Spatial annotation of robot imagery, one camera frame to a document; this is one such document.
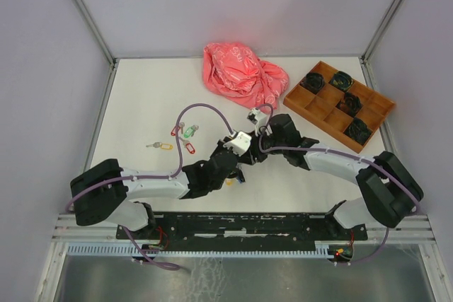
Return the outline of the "metal keyring with keys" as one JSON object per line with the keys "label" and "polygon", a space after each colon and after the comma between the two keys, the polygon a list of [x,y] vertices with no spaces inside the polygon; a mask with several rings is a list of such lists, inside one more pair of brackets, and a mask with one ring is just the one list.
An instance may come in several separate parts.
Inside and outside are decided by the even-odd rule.
{"label": "metal keyring with keys", "polygon": [[246,182],[245,175],[240,164],[238,164],[229,176],[225,179],[224,184],[231,186],[235,183],[243,184]]}

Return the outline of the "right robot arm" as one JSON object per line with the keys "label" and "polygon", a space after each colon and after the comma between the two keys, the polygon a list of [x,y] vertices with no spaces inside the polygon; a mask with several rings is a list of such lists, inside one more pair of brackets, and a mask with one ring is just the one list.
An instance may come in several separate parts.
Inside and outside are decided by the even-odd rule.
{"label": "right robot arm", "polygon": [[288,114],[267,116],[253,109],[247,116],[255,126],[248,156],[263,162],[281,155],[297,168],[328,173],[359,187],[361,196],[336,204],[325,221],[331,238],[341,239],[350,229],[376,221],[387,228],[417,212],[424,192],[399,158],[388,151],[366,158],[330,149],[317,139],[303,137]]}

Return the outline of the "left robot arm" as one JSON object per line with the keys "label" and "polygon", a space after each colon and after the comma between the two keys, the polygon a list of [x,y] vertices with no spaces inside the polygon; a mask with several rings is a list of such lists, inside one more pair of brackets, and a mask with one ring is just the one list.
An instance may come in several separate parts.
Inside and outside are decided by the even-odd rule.
{"label": "left robot arm", "polygon": [[186,165],[177,175],[122,168],[116,158],[102,161],[70,182],[76,224],[109,221],[150,238],[156,220],[144,199],[195,199],[220,189],[250,145],[240,138],[220,143],[207,161]]}

